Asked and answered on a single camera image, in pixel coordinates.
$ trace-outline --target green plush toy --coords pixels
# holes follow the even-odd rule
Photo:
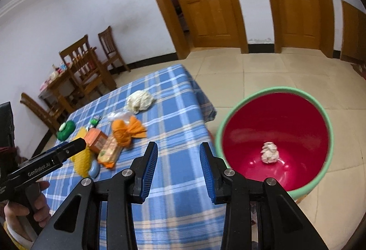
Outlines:
[[[62,123],[59,131],[57,132],[57,138],[64,142],[68,139],[68,137],[75,131],[76,125],[72,120],[67,121],[66,123]]]

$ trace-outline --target blue plaid tablecloth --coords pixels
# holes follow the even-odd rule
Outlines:
[[[182,65],[174,65],[131,82],[93,101],[70,115],[76,123],[74,137],[95,115],[102,115],[98,128],[110,134],[106,115],[125,106],[136,90],[147,90],[156,102],[137,118],[147,129],[146,139],[134,139],[124,149],[114,170],[104,167],[95,181],[111,178],[142,156],[149,141],[158,145],[159,156],[150,194],[142,205],[132,205],[139,249],[219,249],[224,227],[225,205],[214,205],[208,197],[199,160],[199,146],[208,141],[205,122],[216,111],[195,80]],[[51,186],[45,195],[51,213],[81,180],[69,160],[44,178]],[[101,215],[101,249],[106,249],[106,204]]]

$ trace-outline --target bucket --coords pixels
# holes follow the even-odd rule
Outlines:
[[[265,142],[277,145],[279,160],[263,163]],[[272,87],[240,102],[221,123],[217,155],[248,179],[275,178],[293,199],[307,195],[324,177],[334,136],[321,104],[291,87]]]

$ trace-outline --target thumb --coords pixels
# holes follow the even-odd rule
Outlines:
[[[4,208],[4,213],[6,216],[27,216],[29,210],[27,207],[18,204],[17,202],[8,202]]]

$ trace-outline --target metal screw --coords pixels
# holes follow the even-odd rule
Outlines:
[[[81,184],[83,186],[88,186],[92,181],[89,178],[82,179]]]
[[[267,184],[268,184],[268,185],[271,185],[271,186],[274,186],[274,185],[276,185],[276,184],[277,184],[276,179],[273,179],[273,178],[268,178],[268,179],[266,180],[266,182],[267,182]]]
[[[122,176],[128,177],[131,175],[132,175],[132,170],[130,170],[129,168],[122,171]]]
[[[227,175],[228,177],[231,177],[231,176],[235,175],[235,171],[232,170],[231,168],[228,168],[224,171],[224,174]]]

